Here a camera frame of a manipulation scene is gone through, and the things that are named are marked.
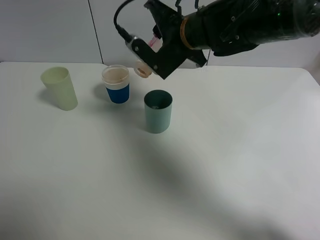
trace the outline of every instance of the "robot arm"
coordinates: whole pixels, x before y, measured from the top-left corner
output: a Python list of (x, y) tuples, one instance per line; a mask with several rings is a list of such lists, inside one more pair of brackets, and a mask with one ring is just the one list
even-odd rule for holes
[(187, 16), (159, 0), (148, 0), (144, 6), (163, 39), (158, 52), (117, 29), (129, 49), (163, 79), (186, 59), (202, 67), (207, 62), (203, 49), (229, 56), (264, 43), (313, 37), (320, 31), (320, 0), (217, 0)]

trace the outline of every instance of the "cup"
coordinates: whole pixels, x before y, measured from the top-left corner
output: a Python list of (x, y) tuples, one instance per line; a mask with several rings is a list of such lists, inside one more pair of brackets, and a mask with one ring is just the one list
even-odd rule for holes
[(41, 74), (40, 79), (55, 97), (60, 109), (70, 111), (78, 105), (68, 69), (61, 66), (49, 68)]
[(123, 104), (130, 96), (129, 70), (122, 65), (112, 65), (102, 71), (102, 81), (115, 104)]
[(171, 121), (173, 98), (164, 90), (153, 90), (144, 97), (146, 128), (159, 134), (168, 129)]

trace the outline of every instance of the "white tabletop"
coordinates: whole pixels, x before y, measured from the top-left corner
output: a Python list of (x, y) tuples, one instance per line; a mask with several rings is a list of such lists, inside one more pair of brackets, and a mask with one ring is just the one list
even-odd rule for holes
[[(40, 81), (69, 69), (78, 106)], [(102, 64), (0, 63), (0, 233), (5, 240), (318, 240), (320, 87), (299, 68), (130, 69), (108, 101)], [(173, 96), (144, 130), (144, 95)]]

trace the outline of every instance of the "blue and white cup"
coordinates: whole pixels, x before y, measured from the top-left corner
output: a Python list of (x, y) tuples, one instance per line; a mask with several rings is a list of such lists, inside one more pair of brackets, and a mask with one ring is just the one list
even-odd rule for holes
[(115, 104), (123, 104), (130, 96), (129, 70), (122, 65), (111, 65), (102, 71), (102, 81)]

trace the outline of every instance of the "dark green cup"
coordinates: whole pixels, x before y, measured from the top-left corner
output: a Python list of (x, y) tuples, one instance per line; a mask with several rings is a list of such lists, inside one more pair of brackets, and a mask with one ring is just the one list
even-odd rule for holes
[(159, 134), (168, 129), (171, 120), (173, 98), (163, 90), (153, 90), (144, 97), (146, 128), (150, 133)]

